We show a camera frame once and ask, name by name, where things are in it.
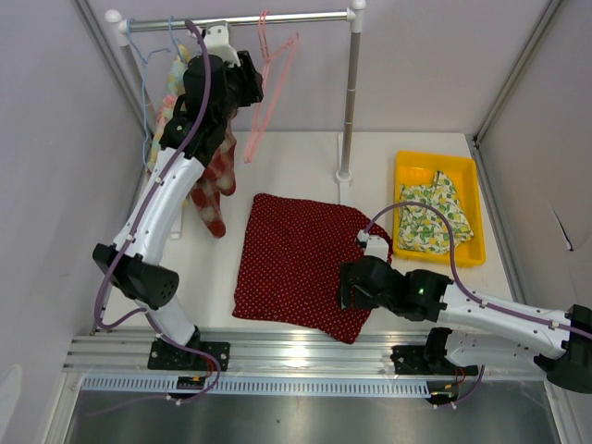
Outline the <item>red polka dot skirt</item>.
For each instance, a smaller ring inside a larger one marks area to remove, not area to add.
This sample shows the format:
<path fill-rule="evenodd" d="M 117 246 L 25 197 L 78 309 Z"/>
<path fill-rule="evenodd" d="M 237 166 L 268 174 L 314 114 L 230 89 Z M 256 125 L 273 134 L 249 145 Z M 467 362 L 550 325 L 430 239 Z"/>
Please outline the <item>red polka dot skirt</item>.
<path fill-rule="evenodd" d="M 247 222 L 233 316 L 309 327 L 352 344 L 371 314 L 341 308 L 339 271 L 363 256 L 364 228 L 388 233 L 361 211 L 341 204 L 258 193 Z"/>

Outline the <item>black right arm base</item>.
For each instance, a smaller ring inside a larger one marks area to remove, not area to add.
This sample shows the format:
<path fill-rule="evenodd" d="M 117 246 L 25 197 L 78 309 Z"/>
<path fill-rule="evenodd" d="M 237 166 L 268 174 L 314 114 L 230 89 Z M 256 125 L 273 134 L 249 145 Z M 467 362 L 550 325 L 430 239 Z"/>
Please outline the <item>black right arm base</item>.
<path fill-rule="evenodd" d="M 430 357 L 425 347 L 420 345 L 400 345 L 391 349 L 390 360 L 395 373 L 403 376 L 477 376 L 479 367 L 468 365 L 460 367 L 445 357 Z"/>

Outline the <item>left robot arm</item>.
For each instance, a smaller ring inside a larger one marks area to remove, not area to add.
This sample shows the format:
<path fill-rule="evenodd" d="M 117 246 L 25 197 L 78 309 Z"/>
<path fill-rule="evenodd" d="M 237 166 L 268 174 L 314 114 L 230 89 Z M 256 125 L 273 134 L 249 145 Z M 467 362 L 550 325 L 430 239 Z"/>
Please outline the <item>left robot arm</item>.
<path fill-rule="evenodd" d="M 168 359 L 182 370 L 201 358 L 197 327 L 177 297 L 179 275 L 160 265 L 167 237 L 183 201 L 229 135 L 240 107 L 264 98 L 263 77 L 248 51 L 237 64 L 219 55 L 198 55 L 183 73 L 183 91 L 158 141 L 151 176 L 124 228 L 108 244 L 97 244 L 92 259 L 104 274 L 100 291 L 118 289 L 172 342 Z"/>

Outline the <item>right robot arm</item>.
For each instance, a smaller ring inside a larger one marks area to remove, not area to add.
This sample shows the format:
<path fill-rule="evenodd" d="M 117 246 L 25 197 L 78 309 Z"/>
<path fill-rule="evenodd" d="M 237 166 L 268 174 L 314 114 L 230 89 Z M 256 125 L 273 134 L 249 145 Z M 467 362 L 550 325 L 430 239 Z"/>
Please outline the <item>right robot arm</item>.
<path fill-rule="evenodd" d="M 339 306 L 383 308 L 411 322 L 434 323 L 422 351 L 434 374 L 449 367 L 535 367 L 547 381 L 591 391 L 591 311 L 575 304 L 546 310 L 467 289 L 459 280 L 419 269 L 402 274 L 364 256 L 339 268 Z"/>

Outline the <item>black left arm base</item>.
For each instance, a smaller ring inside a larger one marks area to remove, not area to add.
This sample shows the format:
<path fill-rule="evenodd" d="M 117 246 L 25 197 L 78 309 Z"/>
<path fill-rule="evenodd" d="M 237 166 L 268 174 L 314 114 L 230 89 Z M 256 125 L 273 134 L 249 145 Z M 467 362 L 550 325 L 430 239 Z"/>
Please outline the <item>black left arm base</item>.
<path fill-rule="evenodd" d="M 209 354 L 218 361 L 222 372 L 227 371 L 230 358 L 230 344 L 228 342 L 192 342 L 190 347 Z M 202 355 L 184 351 L 162 339 L 155 339 L 152 342 L 147 368 L 150 370 L 215 372 L 216 365 Z"/>

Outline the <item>pink wire hanger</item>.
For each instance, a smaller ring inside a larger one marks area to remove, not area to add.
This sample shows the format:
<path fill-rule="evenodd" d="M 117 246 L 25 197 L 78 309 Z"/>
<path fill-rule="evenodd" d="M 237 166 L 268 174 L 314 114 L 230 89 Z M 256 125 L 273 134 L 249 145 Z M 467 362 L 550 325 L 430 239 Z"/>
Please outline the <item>pink wire hanger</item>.
<path fill-rule="evenodd" d="M 251 163 L 258 151 L 265 132 L 272 120 L 272 116 L 281 97 L 283 87 L 290 72 L 290 68 L 298 49 L 300 34 L 294 32 L 283 44 L 273 49 L 269 46 L 266 35 L 266 26 L 270 19 L 268 10 L 264 10 L 257 20 L 257 35 L 263 58 L 262 87 L 264 99 L 257 103 L 253 110 L 251 130 L 244 150 L 243 161 Z M 274 64 L 281 60 L 284 62 L 275 82 L 269 82 Z"/>

